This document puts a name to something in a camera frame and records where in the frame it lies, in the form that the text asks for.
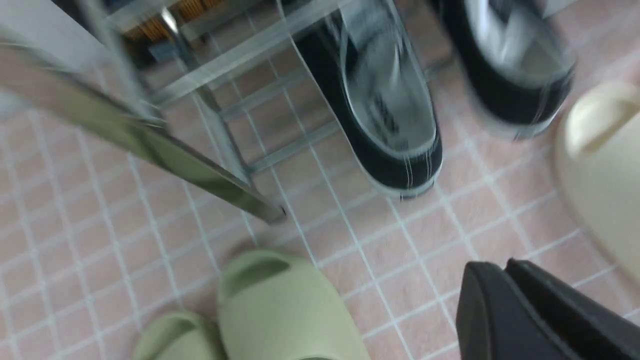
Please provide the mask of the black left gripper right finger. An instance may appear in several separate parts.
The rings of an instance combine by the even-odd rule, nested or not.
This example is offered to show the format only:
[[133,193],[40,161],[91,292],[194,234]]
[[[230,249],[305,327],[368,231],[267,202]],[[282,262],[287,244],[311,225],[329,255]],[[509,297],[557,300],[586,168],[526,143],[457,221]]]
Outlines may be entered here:
[[554,333],[583,360],[638,360],[639,326],[530,260],[509,259],[505,271]]

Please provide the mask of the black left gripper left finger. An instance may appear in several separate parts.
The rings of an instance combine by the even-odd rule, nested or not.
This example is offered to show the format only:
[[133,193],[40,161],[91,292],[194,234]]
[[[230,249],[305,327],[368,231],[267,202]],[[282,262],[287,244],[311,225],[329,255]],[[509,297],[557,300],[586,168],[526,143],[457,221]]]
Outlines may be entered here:
[[503,269],[464,266],[455,313],[462,360],[579,360]]

